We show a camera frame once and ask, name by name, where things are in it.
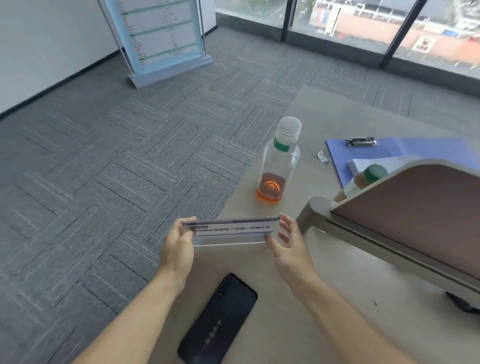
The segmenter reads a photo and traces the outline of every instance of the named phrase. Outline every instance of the clipboard clip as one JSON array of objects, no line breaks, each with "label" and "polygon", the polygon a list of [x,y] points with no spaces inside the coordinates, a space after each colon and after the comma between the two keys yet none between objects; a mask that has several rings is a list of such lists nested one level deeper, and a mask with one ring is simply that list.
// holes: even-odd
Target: clipboard clip
[{"label": "clipboard clip", "polygon": [[377,146],[378,143],[373,136],[347,138],[345,139],[347,146]]}]

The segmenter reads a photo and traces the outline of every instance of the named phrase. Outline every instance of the orange outdoor wall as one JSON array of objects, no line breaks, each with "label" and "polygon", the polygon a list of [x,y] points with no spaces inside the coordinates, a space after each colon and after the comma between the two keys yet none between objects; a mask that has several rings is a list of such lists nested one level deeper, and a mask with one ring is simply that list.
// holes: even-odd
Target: orange outdoor wall
[{"label": "orange outdoor wall", "polygon": [[[336,26],[337,32],[359,38],[377,40],[387,44],[392,42],[398,29],[398,24],[385,23],[344,13],[340,13]],[[480,64],[480,44],[469,42],[466,39],[456,39],[419,29],[410,29],[401,46],[411,49],[421,35],[438,38],[428,53],[430,56],[443,57],[455,62],[462,61],[472,65]]]}]

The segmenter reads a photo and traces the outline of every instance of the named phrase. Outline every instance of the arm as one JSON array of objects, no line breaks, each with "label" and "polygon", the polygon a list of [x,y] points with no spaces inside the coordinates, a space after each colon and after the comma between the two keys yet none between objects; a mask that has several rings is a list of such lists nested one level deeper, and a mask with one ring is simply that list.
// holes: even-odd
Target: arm
[{"label": "arm", "polygon": [[193,231],[178,219],[162,245],[160,265],[149,284],[80,354],[73,364],[145,364],[170,307],[183,290],[193,263]]},{"label": "arm", "polygon": [[320,279],[296,221],[280,215],[286,233],[265,242],[273,252],[282,279],[326,333],[345,364],[414,364],[415,362],[376,330],[345,298]]}]

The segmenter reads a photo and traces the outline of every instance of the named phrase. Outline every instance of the white bottle cap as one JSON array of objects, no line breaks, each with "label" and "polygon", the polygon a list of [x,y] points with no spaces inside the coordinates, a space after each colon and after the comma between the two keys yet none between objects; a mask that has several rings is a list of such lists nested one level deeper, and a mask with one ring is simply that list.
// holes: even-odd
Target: white bottle cap
[{"label": "white bottle cap", "polygon": [[300,135],[301,122],[293,116],[285,116],[278,123],[275,139],[286,146],[295,143]]}]

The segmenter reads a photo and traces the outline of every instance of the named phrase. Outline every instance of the bottle cap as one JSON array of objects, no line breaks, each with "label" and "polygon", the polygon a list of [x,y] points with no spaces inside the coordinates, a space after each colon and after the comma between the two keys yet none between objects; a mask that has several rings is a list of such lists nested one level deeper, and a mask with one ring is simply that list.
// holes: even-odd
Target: bottle cap
[{"label": "bottle cap", "polygon": [[285,116],[278,123],[275,139],[284,145],[291,145],[299,138],[301,122],[293,116]]},{"label": "bottle cap", "polygon": [[370,183],[377,182],[379,179],[386,176],[387,174],[387,170],[380,164],[371,164],[363,171],[365,179]]}]

